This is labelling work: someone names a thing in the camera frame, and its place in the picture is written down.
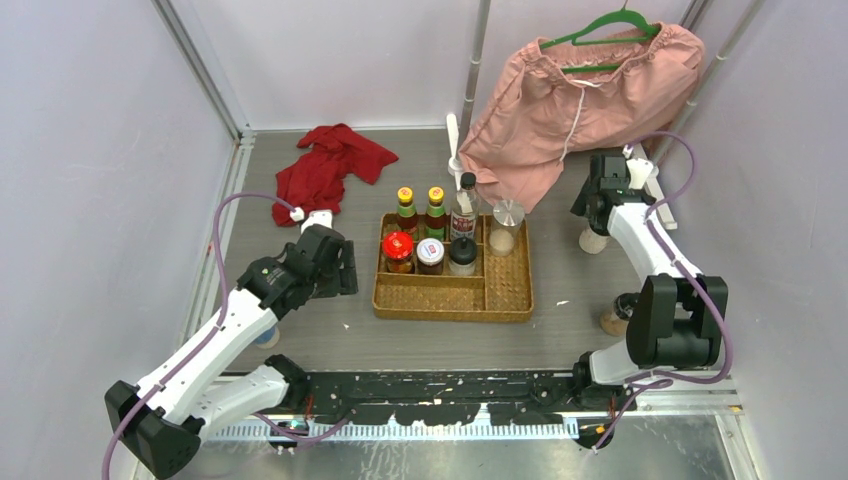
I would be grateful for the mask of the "red cap bottle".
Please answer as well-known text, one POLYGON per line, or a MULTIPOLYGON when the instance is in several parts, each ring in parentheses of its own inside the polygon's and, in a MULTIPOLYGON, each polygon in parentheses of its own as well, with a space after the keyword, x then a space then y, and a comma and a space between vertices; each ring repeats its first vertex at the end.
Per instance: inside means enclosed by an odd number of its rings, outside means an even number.
POLYGON ((410 274, 414 272, 413 253, 415 243, 404 231, 393 231, 382 240, 382 252, 389 273, 410 274))

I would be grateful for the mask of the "yellow cap chili sauce bottle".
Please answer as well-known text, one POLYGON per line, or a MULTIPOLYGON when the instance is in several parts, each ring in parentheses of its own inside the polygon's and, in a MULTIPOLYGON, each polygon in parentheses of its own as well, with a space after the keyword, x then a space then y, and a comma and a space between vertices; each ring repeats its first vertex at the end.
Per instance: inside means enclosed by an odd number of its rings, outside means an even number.
POLYGON ((412 188, 408 186, 399 188, 397 191, 397 200, 397 226, 400 231, 408 234, 414 242, 417 242, 419 240, 419 220, 412 188))

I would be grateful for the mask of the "white lid sauce jar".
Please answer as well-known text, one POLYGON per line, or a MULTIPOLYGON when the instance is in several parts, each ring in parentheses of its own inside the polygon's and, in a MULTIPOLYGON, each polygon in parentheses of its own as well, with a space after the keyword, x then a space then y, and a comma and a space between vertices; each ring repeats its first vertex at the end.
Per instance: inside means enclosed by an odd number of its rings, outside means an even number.
POLYGON ((441 275, 444 270, 445 246, 434 238, 421 240, 416 247, 416 272, 422 275, 441 275))

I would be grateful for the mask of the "blue label seasoning jar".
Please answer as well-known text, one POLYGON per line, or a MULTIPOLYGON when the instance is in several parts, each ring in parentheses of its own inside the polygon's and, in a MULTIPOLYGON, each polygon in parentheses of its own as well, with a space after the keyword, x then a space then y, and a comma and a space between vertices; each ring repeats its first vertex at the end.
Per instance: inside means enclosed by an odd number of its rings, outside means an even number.
POLYGON ((274 326, 263 332, 254 340, 254 345, 260 349, 273 348, 280 339, 279 329, 274 326))

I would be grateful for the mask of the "clear jar silver lid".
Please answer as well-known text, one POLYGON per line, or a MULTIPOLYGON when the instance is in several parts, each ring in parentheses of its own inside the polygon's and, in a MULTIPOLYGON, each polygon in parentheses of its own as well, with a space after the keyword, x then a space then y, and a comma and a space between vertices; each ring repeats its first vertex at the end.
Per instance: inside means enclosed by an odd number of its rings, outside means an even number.
POLYGON ((493 255, 504 257, 514 250, 525 220, 525 209, 517 200, 499 200, 493 206, 488 246, 493 255))

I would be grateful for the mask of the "black cap sesame shaker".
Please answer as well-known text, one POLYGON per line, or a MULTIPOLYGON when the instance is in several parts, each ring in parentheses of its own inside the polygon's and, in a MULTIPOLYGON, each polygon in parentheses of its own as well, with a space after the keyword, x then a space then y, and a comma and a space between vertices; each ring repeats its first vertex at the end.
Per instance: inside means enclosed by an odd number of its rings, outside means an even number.
POLYGON ((452 275, 472 276, 475 273, 478 248, 471 238, 461 237, 452 241, 448 253, 452 275))

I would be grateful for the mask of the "tall soy sauce bottle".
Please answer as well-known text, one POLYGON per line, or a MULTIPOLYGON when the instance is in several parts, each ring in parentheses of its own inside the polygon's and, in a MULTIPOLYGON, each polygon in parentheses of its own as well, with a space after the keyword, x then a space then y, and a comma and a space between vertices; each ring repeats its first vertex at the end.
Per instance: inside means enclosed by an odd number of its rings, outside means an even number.
POLYGON ((460 176, 459 189, 452 203, 449 239, 451 242, 461 238, 476 239, 479 218, 480 197, 476 189, 476 175, 470 172, 460 176))

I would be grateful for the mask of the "black cap pepper grinder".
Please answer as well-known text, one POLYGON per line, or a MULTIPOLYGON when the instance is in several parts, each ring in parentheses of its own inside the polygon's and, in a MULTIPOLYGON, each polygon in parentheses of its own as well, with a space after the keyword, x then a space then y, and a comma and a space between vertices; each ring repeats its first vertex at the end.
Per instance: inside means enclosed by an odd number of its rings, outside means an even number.
POLYGON ((612 301, 611 306, 600 317, 599 324, 601 329, 611 336, 624 336, 638 298, 638 293, 624 293, 617 296, 612 301))

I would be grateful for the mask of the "woven bamboo divided tray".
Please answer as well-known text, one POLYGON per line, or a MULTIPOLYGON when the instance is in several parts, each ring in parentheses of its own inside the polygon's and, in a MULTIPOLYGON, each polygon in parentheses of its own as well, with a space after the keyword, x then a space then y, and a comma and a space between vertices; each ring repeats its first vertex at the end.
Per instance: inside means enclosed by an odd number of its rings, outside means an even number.
POLYGON ((478 259, 470 275, 445 267, 440 276, 388 270, 382 242, 376 247, 372 295, 376 317, 393 320, 520 323, 534 310, 528 228, 522 224, 512 252, 494 256, 489 250, 493 216, 479 217, 478 259))

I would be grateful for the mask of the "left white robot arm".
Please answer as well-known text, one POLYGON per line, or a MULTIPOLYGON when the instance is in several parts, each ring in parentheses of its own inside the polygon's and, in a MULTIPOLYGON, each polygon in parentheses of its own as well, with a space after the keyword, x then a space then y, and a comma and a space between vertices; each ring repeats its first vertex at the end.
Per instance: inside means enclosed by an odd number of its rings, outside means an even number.
POLYGON ((228 385, 211 385, 288 313, 312 299, 357 291, 353 241, 323 225, 307 227, 280 256, 251 262, 216 316, 155 371, 107 390, 118 440, 155 478, 169 479, 223 428, 270 408, 300 410, 309 395, 308 376, 282 355, 228 385))

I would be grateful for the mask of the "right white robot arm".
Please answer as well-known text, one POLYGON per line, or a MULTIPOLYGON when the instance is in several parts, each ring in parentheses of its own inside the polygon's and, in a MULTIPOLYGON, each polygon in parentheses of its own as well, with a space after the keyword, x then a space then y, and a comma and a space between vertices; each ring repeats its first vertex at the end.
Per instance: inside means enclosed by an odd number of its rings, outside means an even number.
POLYGON ((611 385, 656 374, 683 379, 684 370, 712 366, 724 350, 728 286, 688 261, 659 226, 657 201, 645 188, 652 170, 645 159, 594 154, 571 207, 587 221, 581 248, 596 254, 615 240, 642 282, 640 292, 614 302, 613 316, 627 324, 623 340, 575 365, 571 395, 585 409, 607 401, 611 385))

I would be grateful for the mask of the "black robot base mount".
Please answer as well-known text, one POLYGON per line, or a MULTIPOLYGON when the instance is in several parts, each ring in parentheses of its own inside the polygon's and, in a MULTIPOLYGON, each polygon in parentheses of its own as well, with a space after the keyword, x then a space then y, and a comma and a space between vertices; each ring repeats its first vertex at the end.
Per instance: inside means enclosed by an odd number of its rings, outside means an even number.
POLYGON ((607 445, 616 416, 630 410, 628 389, 593 384, 582 363, 574 370, 325 371, 308 372, 284 355, 264 362, 289 382, 270 407, 306 421, 299 434, 324 424, 383 427, 466 427, 486 414, 493 427, 562 425, 568 412, 600 413, 599 425, 580 425, 586 448, 607 445))

